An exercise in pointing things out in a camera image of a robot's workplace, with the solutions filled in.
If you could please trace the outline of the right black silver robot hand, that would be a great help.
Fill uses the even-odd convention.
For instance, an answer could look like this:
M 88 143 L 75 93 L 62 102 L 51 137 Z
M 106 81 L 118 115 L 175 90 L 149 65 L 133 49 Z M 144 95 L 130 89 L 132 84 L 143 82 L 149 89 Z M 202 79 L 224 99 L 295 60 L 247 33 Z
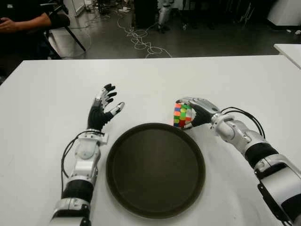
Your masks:
M 178 99 L 176 103 L 184 103 L 189 105 L 196 113 L 193 120 L 186 124 L 182 129 L 190 129 L 192 127 L 210 123 L 215 114 L 221 113 L 217 106 L 203 98 L 183 97 Z

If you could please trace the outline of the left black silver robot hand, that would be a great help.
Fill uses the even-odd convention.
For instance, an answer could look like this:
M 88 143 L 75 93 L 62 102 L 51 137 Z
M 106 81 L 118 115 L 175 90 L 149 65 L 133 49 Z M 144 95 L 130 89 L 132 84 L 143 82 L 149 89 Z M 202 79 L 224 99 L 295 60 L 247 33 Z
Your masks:
M 112 84 L 107 84 L 100 92 L 95 96 L 92 106 L 90 108 L 87 120 L 87 129 L 94 129 L 101 131 L 105 124 L 107 124 L 116 114 L 120 113 L 124 106 L 124 102 L 120 102 L 111 110 L 105 112 L 105 108 L 114 99 L 113 97 L 117 95 L 114 92 L 115 86 Z

